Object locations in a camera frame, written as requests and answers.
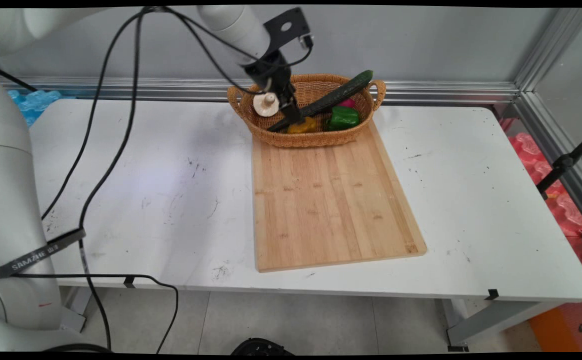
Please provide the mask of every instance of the black tripod stand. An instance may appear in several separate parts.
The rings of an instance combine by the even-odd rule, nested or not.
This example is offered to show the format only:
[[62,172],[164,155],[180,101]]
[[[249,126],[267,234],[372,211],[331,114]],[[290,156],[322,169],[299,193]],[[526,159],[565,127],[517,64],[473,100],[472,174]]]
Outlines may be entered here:
[[558,157],[551,166],[553,170],[538,183],[537,190],[542,194],[542,197],[547,200],[547,189],[565,175],[582,157],[582,142],[576,146],[570,153],[565,153]]
[[537,189],[542,194],[542,198],[547,200],[547,189],[553,185],[556,180],[567,173],[582,157],[582,142],[576,146],[570,153],[561,155],[553,162],[553,170],[548,173],[537,185]]

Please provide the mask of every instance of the mushroom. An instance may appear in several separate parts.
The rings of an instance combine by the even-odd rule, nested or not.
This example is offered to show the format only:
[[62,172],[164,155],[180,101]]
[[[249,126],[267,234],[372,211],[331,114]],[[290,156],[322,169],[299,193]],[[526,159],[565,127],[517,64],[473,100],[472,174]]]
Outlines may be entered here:
[[280,101],[273,92],[253,96],[253,109],[261,117],[272,117],[280,108]]

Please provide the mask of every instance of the wooden cutting board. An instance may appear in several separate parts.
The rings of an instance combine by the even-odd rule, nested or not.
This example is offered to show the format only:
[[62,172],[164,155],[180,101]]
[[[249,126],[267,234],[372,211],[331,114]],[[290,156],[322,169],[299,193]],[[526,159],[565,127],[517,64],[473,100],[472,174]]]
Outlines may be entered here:
[[253,138],[257,270],[423,255],[373,121],[345,145],[281,148]]

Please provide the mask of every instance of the gray wall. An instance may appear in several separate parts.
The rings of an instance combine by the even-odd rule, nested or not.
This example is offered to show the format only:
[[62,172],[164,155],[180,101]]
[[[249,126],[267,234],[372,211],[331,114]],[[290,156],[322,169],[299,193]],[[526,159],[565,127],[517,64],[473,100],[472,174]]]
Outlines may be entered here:
[[582,29],[535,91],[574,145],[579,144],[582,141]]
[[[293,5],[253,6],[265,22]],[[175,8],[196,20],[193,6]],[[93,14],[13,55],[0,67],[15,76],[96,77],[113,35],[139,7]],[[294,73],[353,76],[371,69],[383,80],[511,81],[551,20],[545,8],[302,5],[315,36],[313,54]],[[142,78],[220,78],[186,28],[170,14],[142,23]],[[208,39],[230,76],[245,78]],[[289,61],[303,51],[288,44]],[[108,75],[131,77],[133,28],[119,40]]]

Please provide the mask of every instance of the table leg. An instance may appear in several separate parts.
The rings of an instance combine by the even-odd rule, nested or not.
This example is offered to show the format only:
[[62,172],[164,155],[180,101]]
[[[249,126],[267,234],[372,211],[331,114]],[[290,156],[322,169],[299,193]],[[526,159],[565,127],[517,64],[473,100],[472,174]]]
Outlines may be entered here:
[[561,305],[556,302],[492,301],[485,309],[465,317],[467,308],[463,303],[464,300],[442,300],[451,346],[467,346],[469,340],[499,333]]
[[91,290],[86,286],[74,286],[69,290],[62,306],[61,328],[72,329],[78,333],[83,331],[86,322],[85,309],[91,296]]

